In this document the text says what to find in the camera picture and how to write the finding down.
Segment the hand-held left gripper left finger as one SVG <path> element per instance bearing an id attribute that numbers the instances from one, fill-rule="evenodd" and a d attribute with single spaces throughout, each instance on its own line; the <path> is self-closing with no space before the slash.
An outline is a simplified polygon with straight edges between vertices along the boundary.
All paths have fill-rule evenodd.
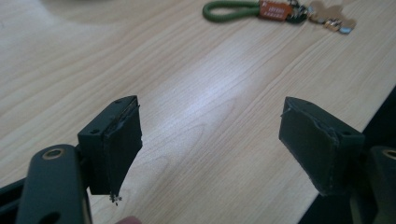
<path id="1" fill-rule="evenodd" d="M 113 202 L 119 198 L 125 176 L 143 146 L 141 137 L 136 95 L 112 102 L 78 133 L 92 195 L 109 195 Z"/>

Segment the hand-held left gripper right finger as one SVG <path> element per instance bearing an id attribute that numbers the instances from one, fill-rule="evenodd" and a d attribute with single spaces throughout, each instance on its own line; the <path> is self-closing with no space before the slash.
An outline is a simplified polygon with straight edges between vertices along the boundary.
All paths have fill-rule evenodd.
<path id="1" fill-rule="evenodd" d="M 347 168 L 361 153 L 362 133 L 321 107 L 288 96 L 278 137 L 321 195 L 347 191 Z"/>

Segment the green rope keychain with keys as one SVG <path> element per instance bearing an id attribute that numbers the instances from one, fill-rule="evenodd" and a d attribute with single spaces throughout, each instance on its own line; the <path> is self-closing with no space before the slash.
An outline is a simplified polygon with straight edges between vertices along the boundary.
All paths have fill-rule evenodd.
<path id="1" fill-rule="evenodd" d="M 202 9 L 205 19 L 212 22 L 228 22 L 246 17 L 258 17 L 271 21 L 284 21 L 290 24 L 302 24 L 311 21 L 325 29 L 343 35 L 350 34 L 357 22 L 343 14 L 341 6 L 325 7 L 319 1 L 312 1 L 308 6 L 298 0 L 277 2 L 275 0 L 227 1 L 218 0 L 205 4 Z"/>

